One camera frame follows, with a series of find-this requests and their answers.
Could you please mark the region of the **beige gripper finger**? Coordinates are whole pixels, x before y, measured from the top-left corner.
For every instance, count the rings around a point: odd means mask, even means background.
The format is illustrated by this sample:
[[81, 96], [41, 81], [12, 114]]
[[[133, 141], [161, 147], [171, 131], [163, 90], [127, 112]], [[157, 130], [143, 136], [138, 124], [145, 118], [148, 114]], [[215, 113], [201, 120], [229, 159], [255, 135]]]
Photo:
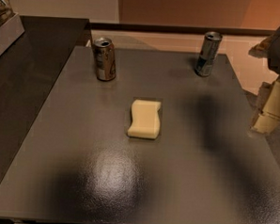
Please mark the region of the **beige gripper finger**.
[[269, 134], [280, 124], [280, 76], [259, 88], [251, 129]]

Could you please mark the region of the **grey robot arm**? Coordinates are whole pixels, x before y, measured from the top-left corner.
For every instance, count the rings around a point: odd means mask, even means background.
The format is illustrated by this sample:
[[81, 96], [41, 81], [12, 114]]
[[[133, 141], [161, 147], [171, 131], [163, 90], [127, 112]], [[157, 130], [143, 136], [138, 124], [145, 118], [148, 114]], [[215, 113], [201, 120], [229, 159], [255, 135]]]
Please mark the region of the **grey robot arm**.
[[271, 84], [263, 83], [257, 96], [256, 113], [251, 123], [251, 129], [257, 133], [269, 134], [280, 124], [280, 27], [253, 46], [249, 56], [266, 58], [270, 71], [278, 74]]

